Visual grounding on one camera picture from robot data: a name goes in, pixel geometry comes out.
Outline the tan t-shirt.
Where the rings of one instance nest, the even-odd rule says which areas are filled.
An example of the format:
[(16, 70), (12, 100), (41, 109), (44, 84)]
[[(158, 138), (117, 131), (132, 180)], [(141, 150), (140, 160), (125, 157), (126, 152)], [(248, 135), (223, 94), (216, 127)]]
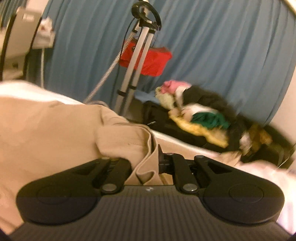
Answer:
[(1, 98), (1, 229), (22, 224), (16, 194), (27, 183), (101, 157), (130, 161), (130, 185), (162, 185), (150, 129), (101, 105)]

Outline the pile of mixed clothes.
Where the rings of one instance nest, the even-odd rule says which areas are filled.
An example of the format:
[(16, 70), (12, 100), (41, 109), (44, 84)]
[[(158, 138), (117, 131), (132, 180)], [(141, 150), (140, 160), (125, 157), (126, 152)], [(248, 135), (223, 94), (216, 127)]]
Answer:
[(143, 104), (143, 122), (151, 129), (215, 152), (241, 151), (250, 156), (273, 143), (263, 126), (237, 114), (215, 92), (169, 80)]

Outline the pastel bed duvet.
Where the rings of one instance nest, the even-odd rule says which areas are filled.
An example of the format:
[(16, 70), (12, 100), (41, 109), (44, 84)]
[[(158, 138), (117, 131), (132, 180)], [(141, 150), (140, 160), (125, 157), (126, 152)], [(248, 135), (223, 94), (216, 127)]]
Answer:
[[(64, 104), (81, 104), (69, 97), (44, 90), (26, 81), (5, 81), (1, 83), (1, 98), (12, 97), (17, 99), (32, 100), (38, 102), (58, 101)], [(235, 167), (239, 170), (267, 179), (278, 185), (285, 195), (285, 204), (278, 218), (278, 223), (289, 233), (295, 233), (295, 172), (286, 169), (278, 169), (275, 165), (265, 161), (243, 163), (236, 152), (225, 154), (212, 154), (200, 148), (191, 148), (180, 141), (162, 137), (152, 132), (158, 142), (158, 149), (167, 153), (177, 153), (186, 159), (192, 159), (196, 155), (205, 155), (223, 164)], [(159, 175), (163, 184), (170, 183), (171, 179), (165, 175)]]

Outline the teal curtain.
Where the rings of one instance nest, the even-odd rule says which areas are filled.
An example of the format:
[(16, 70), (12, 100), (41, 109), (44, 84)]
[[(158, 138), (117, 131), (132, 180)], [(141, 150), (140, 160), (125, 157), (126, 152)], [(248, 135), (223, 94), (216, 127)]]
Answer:
[[(54, 47), (45, 87), (83, 101), (121, 49), (133, 1), (49, 1)], [(175, 79), (223, 96), (238, 113), (269, 123), (295, 69), (295, 14), (284, 1), (152, 1), (163, 27), (155, 47), (172, 59), (142, 77), (137, 97)]]

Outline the red cloth on stand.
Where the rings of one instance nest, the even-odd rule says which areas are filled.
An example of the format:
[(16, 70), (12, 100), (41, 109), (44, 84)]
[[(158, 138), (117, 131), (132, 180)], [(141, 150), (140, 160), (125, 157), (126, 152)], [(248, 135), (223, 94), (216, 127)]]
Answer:
[[(137, 44), (137, 39), (133, 38), (126, 50), (121, 54), (119, 65), (128, 68), (134, 49)], [(172, 58), (171, 52), (166, 47), (152, 48), (150, 47), (142, 70), (141, 75), (158, 77), (162, 75), (168, 61)]]

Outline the white dressing desk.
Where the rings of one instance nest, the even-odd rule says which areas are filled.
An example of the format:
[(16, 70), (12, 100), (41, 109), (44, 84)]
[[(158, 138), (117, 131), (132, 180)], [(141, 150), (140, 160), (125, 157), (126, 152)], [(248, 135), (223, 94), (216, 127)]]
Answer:
[[(1, 47), (5, 36), (5, 29), (1, 29)], [(38, 29), (36, 37), (33, 42), (32, 49), (45, 49), (53, 47), (55, 34), (53, 31), (46, 31), (44, 29)]]

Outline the grey desk chair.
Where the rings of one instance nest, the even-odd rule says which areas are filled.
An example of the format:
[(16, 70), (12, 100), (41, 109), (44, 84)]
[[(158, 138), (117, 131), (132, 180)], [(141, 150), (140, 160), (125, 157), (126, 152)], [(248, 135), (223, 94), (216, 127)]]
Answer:
[(1, 47), (1, 81), (25, 79), (42, 14), (25, 8), (11, 16)]

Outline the garment steamer stand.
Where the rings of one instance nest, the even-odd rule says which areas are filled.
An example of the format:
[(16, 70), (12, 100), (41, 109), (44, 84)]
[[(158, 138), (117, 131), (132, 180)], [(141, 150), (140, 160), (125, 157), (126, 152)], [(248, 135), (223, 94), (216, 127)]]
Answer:
[(131, 43), (134, 36), (139, 33), (135, 49), (128, 64), (121, 87), (117, 91), (114, 111), (121, 116), (125, 116), (127, 114), (134, 97), (134, 92), (137, 89), (137, 84), (141, 75), (144, 61), (151, 46), (153, 37), (155, 33), (160, 31), (162, 28), (161, 17), (159, 16), (157, 10), (149, 3), (149, 1), (136, 2), (132, 5), (131, 12), (134, 19), (137, 20), (135, 26), (133, 27), (127, 39), (123, 41), (121, 51), (117, 54), (116, 58), (99, 80), (95, 88), (83, 101), (84, 104), (91, 103), (93, 97), (95, 97), (114, 68), (119, 64), (119, 60), (123, 52)]

